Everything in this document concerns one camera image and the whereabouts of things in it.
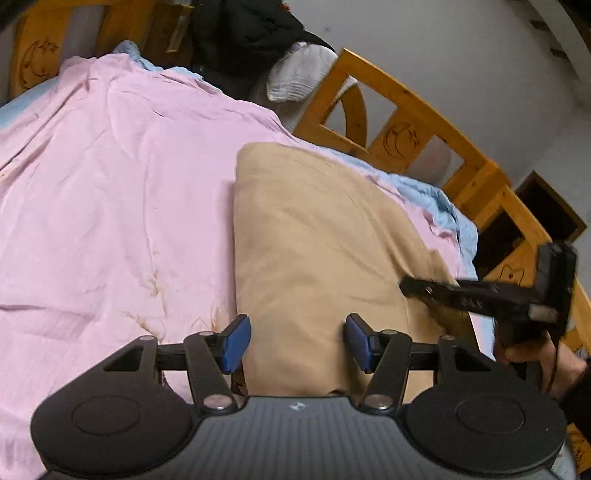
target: black circular pad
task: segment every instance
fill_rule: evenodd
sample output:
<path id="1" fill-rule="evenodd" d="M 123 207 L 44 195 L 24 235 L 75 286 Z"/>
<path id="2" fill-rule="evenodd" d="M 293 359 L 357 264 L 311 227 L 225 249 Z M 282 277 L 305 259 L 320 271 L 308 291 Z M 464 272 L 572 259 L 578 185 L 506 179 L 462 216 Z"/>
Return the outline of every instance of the black circular pad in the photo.
<path id="1" fill-rule="evenodd" d="M 489 394 L 463 401 L 457 419 L 467 428 L 487 435 L 507 435 L 521 428 L 523 410 L 515 400 Z"/>
<path id="2" fill-rule="evenodd" d="M 74 410 L 72 421 L 91 435 L 115 435 L 139 422 L 141 407 L 130 398 L 103 396 L 82 402 Z"/>
<path id="3" fill-rule="evenodd" d="M 459 391 L 446 384 L 407 407 L 408 431 L 427 456 L 473 475 L 513 475 L 545 465 L 564 442 L 556 403 L 533 389 Z"/>
<path id="4" fill-rule="evenodd" d="M 103 383 L 83 377 L 46 399 L 31 437 L 48 468 L 82 478 L 120 478 L 174 456 L 193 428 L 172 390 L 128 372 Z"/>

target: logo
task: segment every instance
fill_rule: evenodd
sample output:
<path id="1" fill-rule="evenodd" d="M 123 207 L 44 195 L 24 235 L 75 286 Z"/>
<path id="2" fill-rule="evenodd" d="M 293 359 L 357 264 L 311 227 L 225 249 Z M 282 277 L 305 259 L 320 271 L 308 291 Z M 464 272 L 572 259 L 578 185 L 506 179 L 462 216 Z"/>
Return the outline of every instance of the logo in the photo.
<path id="1" fill-rule="evenodd" d="M 302 410 L 304 410 L 305 407 L 306 407 L 306 404 L 302 403 L 301 401 L 296 401 L 296 402 L 293 402 L 292 404 L 290 404 L 290 408 L 292 410 L 295 410 L 296 412 L 301 412 Z"/>

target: wooden bed frame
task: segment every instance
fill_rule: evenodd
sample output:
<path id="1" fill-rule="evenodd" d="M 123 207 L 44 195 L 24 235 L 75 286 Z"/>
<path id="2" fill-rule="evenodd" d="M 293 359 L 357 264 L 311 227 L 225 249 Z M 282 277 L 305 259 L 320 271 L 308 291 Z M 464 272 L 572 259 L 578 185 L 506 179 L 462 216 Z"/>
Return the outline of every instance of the wooden bed frame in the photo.
<path id="1" fill-rule="evenodd" d="M 187 7 L 178 5 L 169 5 L 167 10 L 163 6 L 166 4 L 157 5 L 156 0 L 38 0 L 21 15 L 18 24 L 10 83 L 13 98 L 58 73 L 61 46 L 72 10 L 82 5 L 106 5 L 96 42 L 97 56 L 108 53 L 125 39 L 138 45 L 145 40 L 148 44 L 152 41 L 152 49 L 155 48 L 153 45 L 167 43 L 171 36 L 175 36 L 171 31 L 176 25 L 175 15 L 186 17 L 190 13 Z M 159 13 L 152 24 L 157 8 Z M 162 25 L 166 26 L 155 31 L 154 25 L 163 18 Z M 149 39 L 151 25 L 152 38 Z M 178 35 L 175 42 L 180 43 Z M 346 118 L 346 135 L 339 135 L 324 125 L 348 75 L 398 106 L 368 147 L 365 104 L 359 86 L 350 88 L 340 98 Z M 523 269 L 521 284 L 532 283 L 535 250 L 537 245 L 550 240 L 548 233 L 510 188 L 509 180 L 495 162 L 486 158 L 438 112 L 383 70 L 350 51 L 343 51 L 322 81 L 294 134 L 393 173 L 403 173 L 429 139 L 438 136 L 464 160 L 443 187 L 450 200 L 474 221 L 480 231 L 505 211 L 525 239 L 487 278 L 504 280 L 504 268 Z M 585 346 L 591 351 L 591 302 L 578 280 L 574 286 L 571 316 L 575 328 L 568 332 L 565 343 L 572 350 Z M 579 459 L 579 467 L 581 470 L 591 467 L 591 453 L 586 460 Z"/>

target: black cable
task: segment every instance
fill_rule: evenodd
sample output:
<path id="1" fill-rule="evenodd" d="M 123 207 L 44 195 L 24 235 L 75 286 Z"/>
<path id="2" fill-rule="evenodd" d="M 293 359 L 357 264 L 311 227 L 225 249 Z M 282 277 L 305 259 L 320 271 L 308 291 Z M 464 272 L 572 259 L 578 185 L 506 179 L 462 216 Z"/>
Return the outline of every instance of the black cable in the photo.
<path id="1" fill-rule="evenodd" d="M 554 353 L 554 366 L 552 367 L 552 373 L 550 374 L 550 382 L 546 387 L 546 393 L 550 393 L 552 384 L 554 383 L 554 377 L 556 377 L 556 371 L 558 370 L 558 349 L 560 348 L 560 342 L 556 345 L 556 352 Z"/>

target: blue gripper pad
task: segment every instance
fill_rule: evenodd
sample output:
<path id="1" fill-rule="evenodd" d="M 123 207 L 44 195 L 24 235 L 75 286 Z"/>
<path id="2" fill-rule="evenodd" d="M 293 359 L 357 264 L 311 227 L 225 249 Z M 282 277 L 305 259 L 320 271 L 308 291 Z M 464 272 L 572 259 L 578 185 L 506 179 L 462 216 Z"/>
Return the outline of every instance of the blue gripper pad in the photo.
<path id="1" fill-rule="evenodd" d="M 369 332 L 364 332 L 353 316 L 347 317 L 345 320 L 345 343 L 353 353 L 359 368 L 365 373 L 372 373 L 375 368 L 373 366 L 374 355 L 369 344 L 370 337 Z"/>
<path id="2" fill-rule="evenodd" d="M 223 338 L 222 364 L 220 370 L 224 375 L 232 374 L 240 365 L 242 355 L 251 341 L 251 320 L 240 315 L 221 334 Z"/>

